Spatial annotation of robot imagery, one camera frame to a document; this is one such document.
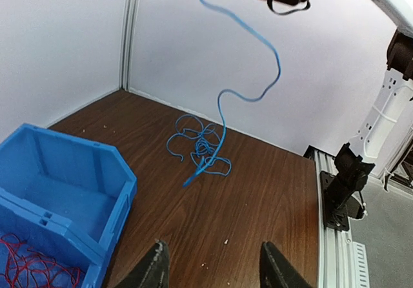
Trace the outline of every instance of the hanging blue cord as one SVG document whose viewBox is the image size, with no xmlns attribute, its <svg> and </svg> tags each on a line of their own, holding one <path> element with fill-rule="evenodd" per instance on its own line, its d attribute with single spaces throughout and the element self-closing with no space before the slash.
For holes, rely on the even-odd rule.
<svg viewBox="0 0 413 288">
<path fill-rule="evenodd" d="M 194 158 L 193 158 L 193 155 L 191 154 L 191 158 L 192 158 L 192 160 L 194 161 L 194 163 L 196 164 L 197 169 L 196 169 L 195 173 L 193 173 L 193 175 L 192 175 L 191 177 L 189 177 L 189 179 L 187 179 L 187 181 L 184 183 L 184 185 L 183 185 L 184 188 L 187 187 L 187 186 L 192 182 L 192 180 L 194 180 L 195 177 L 197 177 L 198 175 L 200 175 L 202 172 L 205 172 L 207 168 L 211 167 L 217 160 L 221 160 L 221 161 L 224 161 L 224 162 L 228 163 L 228 164 L 230 165 L 230 168 L 229 168 L 229 170 L 228 170 L 228 172 L 227 172 L 226 174 L 219 173 L 219 172 L 213 172 L 213 173 L 215 173 L 215 174 L 221 174 L 221 175 L 225 175 L 225 176 L 226 176 L 226 175 L 229 174 L 229 172 L 230 172 L 230 170 L 231 170 L 231 163 L 230 163 L 229 159 L 220 158 L 220 157 L 217 156 L 219 150 L 220 150 L 221 147 L 222 147 L 222 144 L 224 143 L 225 136 L 226 136 L 226 134 L 227 134 L 227 124 L 226 124 L 226 122 L 225 122 L 225 118 L 224 118 L 224 115 L 223 115 L 222 109 L 221 109 L 221 96 L 222 96 L 223 94 L 225 94 L 225 93 L 231 93 L 231 94 L 234 94 L 235 96 L 239 97 L 240 99 L 242 99 L 242 100 L 244 100 L 244 101 L 247 101 L 247 102 L 257 102 L 257 101 L 260 101 L 260 100 L 265 96 L 265 94 L 277 83 L 277 81 L 278 81 L 279 78 L 281 77 L 281 63 L 280 63 L 280 60 L 279 60 L 279 56 L 278 56 L 277 50 L 274 48 L 274 46 L 272 46 L 272 44 L 271 44 L 268 40 L 266 40 L 260 33 L 256 32 L 251 26 L 247 25 L 247 24 L 246 24 L 244 21 L 242 21 L 237 15 L 235 15 L 235 13 L 231 12 L 230 10 L 228 10 L 228 9 L 226 9 L 226 8 L 223 8 L 223 7 L 220 7 L 220 6 L 212 5 L 212 4 L 208 3 L 208 2 L 206 2 L 205 0 L 199 0 L 199 1 L 200 1 L 205 7 L 209 8 L 209 9 L 215 11 L 215 12 L 219 12 L 219 13 L 221 13 L 221 14 L 225 14 L 225 15 L 227 15 L 228 17 L 232 18 L 232 19 L 233 19 L 236 23 L 238 23 L 242 28 L 244 28 L 246 31 L 250 32 L 256 39 L 258 39 L 260 42 L 262 42 L 264 45 L 266 45 L 269 49 L 271 49 L 271 51 L 273 51 L 273 53 L 274 53 L 274 55 L 275 55 L 275 57 L 276 57 L 277 66 L 278 66 L 278 74 L 277 74 L 277 77 L 275 78 L 275 80 L 274 80 L 273 82 L 271 82 L 271 84 L 269 84 L 269 85 L 264 89 L 263 93 L 262 93 L 260 96 L 256 97 L 256 98 L 247 98 L 247 97 L 243 96 L 242 94 L 240 94 L 240 93 L 238 93 L 238 92 L 236 92 L 236 91 L 234 91 L 234 90 L 232 90 L 232 89 L 224 89 L 224 90 L 222 90 L 222 91 L 218 94 L 217 104 L 218 104 L 219 115 L 221 116 L 222 123 L 223 123 L 223 133 L 222 133 L 221 139 L 218 138 L 218 141 L 219 141 L 219 142 L 218 142 L 217 145 L 209 145 L 209 144 L 208 144 L 208 141 L 206 141 L 206 144 L 205 144 L 204 135 L 208 135 L 208 134 L 205 134 L 205 131 L 206 131 L 207 133 L 209 133 L 209 134 L 213 134 L 213 133 L 211 133 L 211 132 L 209 131 L 209 130 L 210 130 L 210 129 L 209 129 L 209 125 L 204 128 L 203 125 L 202 125 L 202 122 L 200 122 L 200 120 L 197 119 L 197 118 L 196 118 L 196 119 L 198 120 L 198 122 L 201 123 L 202 131 L 194 131 L 194 130 L 192 130 L 192 129 L 183 129 L 183 131 L 180 132 L 180 131 L 177 129 L 177 127 L 176 127 L 177 133 L 174 134 L 173 136 L 171 136 L 171 138 L 168 140 L 166 146 L 167 146 L 167 148 L 168 148 L 168 151 L 169 151 L 171 154 L 173 154 L 174 156 L 180 156 L 180 157 L 181 157 L 181 161 L 183 160 L 183 156 L 180 155 L 180 154 L 174 154 L 174 153 L 169 149 L 168 144 L 169 144 L 169 142 L 170 142 L 171 139 L 175 138 L 176 136 L 182 136 L 183 134 L 185 134 L 185 132 L 196 133 L 197 135 L 196 135 L 195 137 L 191 138 L 191 139 L 198 139 L 199 144 L 204 145 L 203 152 L 198 152 L 198 150 L 196 150 L 196 154 L 198 154 L 198 153 L 199 153 L 199 154 L 200 154 L 200 153 L 203 153 L 203 154 L 208 153 L 208 154 L 210 154 L 210 152 L 213 151 L 212 156 L 209 156 L 209 157 L 207 157 L 207 158 L 205 158 L 205 157 L 202 155 L 201 161 L 200 161 L 199 163 L 196 163 L 196 162 L 195 162 L 195 160 L 194 160 Z M 183 118 L 183 117 L 194 117 L 194 116 L 192 116 L 192 115 L 184 115 L 184 116 L 180 117 L 180 118 L 177 120 L 177 123 L 178 123 L 179 120 L 180 120 L 181 118 Z"/>
</svg>

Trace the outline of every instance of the gray floor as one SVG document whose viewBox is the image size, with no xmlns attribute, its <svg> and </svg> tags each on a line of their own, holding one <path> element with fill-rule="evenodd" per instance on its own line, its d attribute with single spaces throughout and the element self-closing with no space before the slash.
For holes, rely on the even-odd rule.
<svg viewBox="0 0 413 288">
<path fill-rule="evenodd" d="M 369 182 L 368 216 L 351 221 L 353 240 L 366 245 L 371 288 L 413 287 L 413 196 Z"/>
</svg>

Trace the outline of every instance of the pile of red string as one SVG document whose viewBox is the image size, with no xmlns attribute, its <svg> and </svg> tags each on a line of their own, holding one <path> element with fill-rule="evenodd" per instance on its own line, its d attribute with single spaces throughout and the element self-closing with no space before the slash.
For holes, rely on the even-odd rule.
<svg viewBox="0 0 413 288">
<path fill-rule="evenodd" d="M 11 288 L 76 288 L 80 284 L 83 273 L 78 267 L 63 267 L 54 258 L 21 242 L 16 235 L 4 235 L 0 238 L 2 245 L 8 249 L 6 270 L 0 274 L 2 288 L 4 280 Z"/>
</svg>

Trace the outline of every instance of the vertical metal strip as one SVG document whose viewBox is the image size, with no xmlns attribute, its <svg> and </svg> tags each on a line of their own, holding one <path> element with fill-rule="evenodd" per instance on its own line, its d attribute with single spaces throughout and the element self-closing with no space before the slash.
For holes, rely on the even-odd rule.
<svg viewBox="0 0 413 288">
<path fill-rule="evenodd" d="M 119 66 L 119 88 L 128 90 L 130 79 L 130 62 L 132 58 L 132 42 L 139 0 L 126 0 L 123 16 L 121 44 L 121 60 Z"/>
</svg>

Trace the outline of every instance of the tangled blue cord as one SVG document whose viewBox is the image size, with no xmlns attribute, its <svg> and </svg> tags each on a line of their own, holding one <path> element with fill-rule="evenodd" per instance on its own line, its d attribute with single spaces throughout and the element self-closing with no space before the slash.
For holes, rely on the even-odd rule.
<svg viewBox="0 0 413 288">
<path fill-rule="evenodd" d="M 196 145 L 195 145 L 195 152 L 191 153 L 191 158 L 194 161 L 194 163 L 196 164 L 196 171 L 195 173 L 193 173 L 193 175 L 191 177 L 189 177 L 189 179 L 187 179 L 187 181 L 184 183 L 184 188 L 187 187 L 192 180 L 194 180 L 195 177 L 197 177 L 198 175 L 200 175 L 202 172 L 206 172 L 209 174 L 219 174 L 219 175 L 224 175 L 227 176 L 229 174 L 229 172 L 231 171 L 231 161 L 229 159 L 226 158 L 220 158 L 218 157 L 218 152 L 222 147 L 222 144 L 224 143 L 225 140 L 225 136 L 227 134 L 227 124 L 225 122 L 225 118 L 224 115 L 222 113 L 221 110 L 221 96 L 225 93 L 231 93 L 234 94 L 235 96 L 239 97 L 240 99 L 246 101 L 246 102 L 258 102 L 260 101 L 265 94 L 277 83 L 277 81 L 279 80 L 279 78 L 281 77 L 281 63 L 279 60 L 279 56 L 278 56 L 278 52 L 277 50 L 274 48 L 274 46 L 272 46 L 272 44 L 265 39 L 260 33 L 258 33 L 257 31 L 255 31 L 251 26 L 247 25 L 243 20 L 241 20 L 237 15 L 235 15 L 235 13 L 231 12 L 230 10 L 220 7 L 220 6 L 216 6 L 216 5 L 212 5 L 208 2 L 206 2 L 205 0 L 199 0 L 202 5 L 204 5 L 205 7 L 215 11 L 215 12 L 219 12 L 221 14 L 225 14 L 228 17 L 232 18 L 236 23 L 238 23 L 242 28 L 244 28 L 246 31 L 250 32 L 256 39 L 258 39 L 260 42 L 262 42 L 264 45 L 266 45 L 269 49 L 271 49 L 271 51 L 273 51 L 275 57 L 276 57 L 276 61 L 277 61 L 277 66 L 278 66 L 278 74 L 277 77 L 275 78 L 275 80 L 273 82 L 271 82 L 271 84 L 269 84 L 263 91 L 263 93 L 256 97 L 256 98 L 247 98 L 245 96 L 243 96 L 242 94 L 232 90 L 232 89 L 224 89 L 222 90 L 219 94 L 218 94 L 218 98 L 217 98 L 217 104 L 218 104 L 218 111 L 219 111 L 219 115 L 221 116 L 222 119 L 222 123 L 223 123 L 223 133 L 222 133 L 222 137 L 221 139 L 219 138 L 219 136 L 216 134 L 215 132 L 215 127 L 214 124 L 211 123 L 209 125 L 207 125 L 205 128 L 202 124 L 202 122 L 195 116 L 193 115 L 184 115 L 181 116 L 177 121 L 176 121 L 176 130 L 177 133 L 175 133 L 173 136 L 171 136 L 171 138 L 167 141 L 166 143 L 166 147 L 168 149 L 168 151 L 174 155 L 174 156 L 179 156 L 181 157 L 181 161 L 183 161 L 183 156 L 181 154 L 176 154 L 174 152 L 172 152 L 169 149 L 169 143 L 172 139 L 174 139 L 177 136 L 184 136 L 186 138 L 189 139 L 196 139 Z M 193 117 L 195 118 L 200 124 L 201 124 L 201 131 L 196 131 L 193 129 L 183 129 L 182 132 L 179 131 L 179 129 L 177 128 L 177 124 L 179 123 L 179 121 L 182 118 L 185 117 Z M 195 133 L 196 135 L 193 137 L 190 137 L 186 134 L 186 132 L 191 132 L 191 133 Z M 207 135 L 215 135 L 218 138 L 218 144 L 213 144 L 209 141 L 207 141 L 205 139 L 205 136 Z M 194 159 L 194 156 L 197 156 L 197 158 L 199 158 L 201 156 L 201 161 L 199 163 L 197 163 Z M 220 161 L 224 161 L 225 163 L 229 164 L 229 169 L 227 173 L 220 173 L 220 172 L 209 172 L 206 171 L 207 168 L 211 167 L 217 160 Z"/>
</svg>

